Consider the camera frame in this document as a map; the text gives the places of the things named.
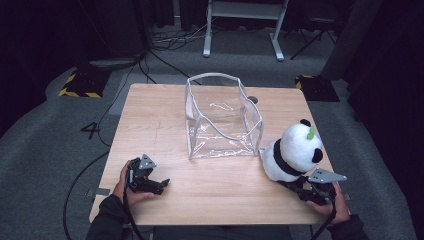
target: green leaf on panda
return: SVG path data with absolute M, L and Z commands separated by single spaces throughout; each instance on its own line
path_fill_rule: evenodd
M 309 128 L 309 133 L 308 133 L 308 136 L 306 138 L 309 139 L 309 140 L 312 140 L 314 138 L 314 136 L 315 136 L 315 128 L 314 128 L 314 126 L 311 126 Z

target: yellow and black hazard tape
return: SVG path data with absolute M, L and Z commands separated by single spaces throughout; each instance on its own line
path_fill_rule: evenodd
M 300 82 L 300 78 L 314 78 L 314 76 L 310 75 L 300 75 L 294 79 L 294 83 L 296 84 L 296 88 L 302 90 L 302 83 Z
M 86 89 L 93 85 L 82 84 L 81 79 L 78 79 L 76 71 L 65 82 L 62 90 L 59 92 L 59 96 L 70 96 L 70 97 L 90 97 L 90 98 L 101 98 L 103 96 L 103 88 L 101 89 Z

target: clear plastic container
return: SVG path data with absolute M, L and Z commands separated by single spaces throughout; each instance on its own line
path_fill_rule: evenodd
M 192 81 L 219 86 L 192 85 Z M 189 159 L 257 155 L 262 117 L 239 78 L 205 73 L 187 79 L 186 127 Z

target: panda plush toy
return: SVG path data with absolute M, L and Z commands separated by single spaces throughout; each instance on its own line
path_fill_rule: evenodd
M 291 183 L 322 160 L 322 141 L 308 120 L 287 128 L 261 154 L 267 176 L 276 182 Z

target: hand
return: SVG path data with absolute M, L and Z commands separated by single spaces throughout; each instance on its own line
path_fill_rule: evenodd
M 113 195 L 119 197 L 119 199 L 121 200 L 121 203 L 124 202 L 123 200 L 123 196 L 124 196 L 124 187 L 125 187 L 125 181 L 126 181 L 126 176 L 127 176 L 127 172 L 128 172 L 128 165 L 130 164 L 130 161 L 128 161 L 124 168 L 122 168 L 121 170 L 121 176 L 119 178 L 119 182 L 116 184 L 115 189 L 113 190 Z M 155 194 L 153 193 L 149 193 L 149 192 L 140 192 L 140 193 L 134 193 L 133 191 L 131 191 L 129 188 L 127 188 L 127 199 L 128 199 L 128 205 L 131 208 L 132 206 L 134 206 L 135 204 L 152 198 L 154 197 Z
M 337 214 L 336 217 L 331 221 L 332 224 L 337 224 L 341 222 L 345 222 L 350 220 L 350 213 L 349 209 L 347 207 L 346 199 L 344 198 L 344 195 L 340 189 L 339 184 L 333 182 L 334 189 L 336 190 L 336 210 Z M 328 216 L 331 214 L 331 211 L 333 210 L 332 204 L 327 204 L 324 206 L 320 206 L 312 201 L 307 201 L 306 204 L 315 210 L 317 213 L 320 213 L 324 216 Z

